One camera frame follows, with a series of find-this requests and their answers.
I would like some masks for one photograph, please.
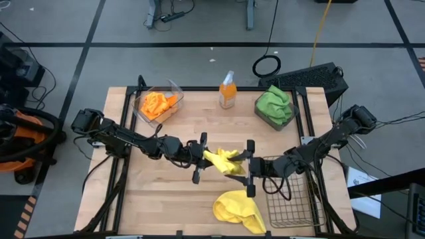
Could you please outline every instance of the concrete floor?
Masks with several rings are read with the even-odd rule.
[[[92,21],[103,0],[20,0],[12,1],[0,12],[0,21],[26,42],[86,42]],[[107,0],[92,42],[267,42],[275,0],[257,0],[253,31],[245,30],[244,3],[233,0],[196,0],[192,13],[172,22],[167,32],[147,30],[148,1]],[[425,3],[392,0],[394,10],[410,42],[425,43]],[[176,1],[176,8],[189,9],[188,0]],[[313,42],[324,4],[313,0],[280,1],[272,42]],[[163,4],[169,11],[169,2]],[[158,23],[159,29],[169,25]],[[331,6],[320,42],[403,43],[383,0],[359,0],[355,4]],[[81,74],[75,74],[84,45],[81,47],[34,47],[39,62],[54,72],[56,90],[46,99],[47,112],[59,116],[70,83],[78,83],[65,118],[64,130],[82,108],[102,109],[110,86],[136,84],[142,74],[148,85],[172,79],[181,86],[218,86],[228,70],[235,71],[239,86],[255,86],[258,79],[251,72],[252,63],[265,48],[90,48]],[[310,48],[271,48],[282,60],[281,72],[305,68]],[[424,48],[414,49],[418,57]],[[316,64],[334,62],[341,66],[349,90],[343,105],[365,105],[381,121],[392,120],[425,108],[425,89],[405,48],[319,48]],[[272,68],[265,62],[264,72]],[[45,75],[42,85],[50,88],[52,78]],[[368,149],[357,151],[362,158],[394,175],[425,167],[423,121],[386,126],[362,137]],[[54,155],[58,163],[46,176],[27,237],[71,233],[81,199],[82,181],[89,161],[69,140]],[[342,160],[358,168],[343,149]],[[368,173],[385,177],[365,163]],[[13,176],[0,175],[0,195],[29,195],[33,185],[21,186]],[[383,201],[395,210],[406,212],[406,197],[399,193],[383,195]],[[382,208],[381,220],[359,215],[361,232],[401,238],[404,221]]]

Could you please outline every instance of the clear plastic container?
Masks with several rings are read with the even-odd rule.
[[[274,123],[271,119],[268,118],[268,116],[266,116],[265,114],[263,114],[258,108],[257,108],[257,101],[261,98],[261,96],[255,101],[254,104],[254,113],[259,116],[260,118],[262,118],[266,123],[268,123],[270,126],[272,126],[276,131],[281,131],[285,126],[287,126],[298,114],[299,114],[299,109],[294,106],[293,103],[289,103],[288,106],[290,107],[291,111],[292,111],[292,116],[290,119],[287,120],[286,123],[283,123],[282,125],[278,125],[276,123]]]
[[[184,96],[183,91],[172,80],[167,80],[167,81],[169,83],[168,86],[154,86],[150,88],[149,90],[142,92],[141,96],[136,98],[131,103],[131,106],[133,107],[133,113],[139,119],[147,122],[151,127],[157,127],[160,123],[165,122],[165,120],[170,118],[173,114],[177,112],[177,110],[183,107],[183,96]],[[154,119],[149,119],[141,111],[141,107],[145,103],[145,97],[151,92],[163,93],[166,98],[169,98],[171,96],[177,96],[177,101],[168,110],[164,111],[161,115],[157,116]]]

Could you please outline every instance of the green towel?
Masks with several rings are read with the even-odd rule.
[[[289,103],[290,97],[285,92],[270,86],[258,99],[256,107],[274,123],[282,125],[292,117]]]

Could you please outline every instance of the white paper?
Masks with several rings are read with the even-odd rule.
[[[368,183],[375,181],[377,178],[367,175],[366,173],[349,167],[347,187],[360,185],[362,183]],[[372,196],[374,199],[381,200],[381,195]],[[363,197],[358,199],[351,199],[351,206],[354,210],[363,212],[377,219],[381,217],[381,203],[377,202],[369,197]]]

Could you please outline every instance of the orange vacuum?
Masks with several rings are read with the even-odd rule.
[[[44,126],[40,119],[49,121],[53,128]],[[0,172],[14,172],[20,184],[32,182],[36,161],[56,163],[46,149],[66,139],[59,128],[58,118],[46,112],[0,105]]]

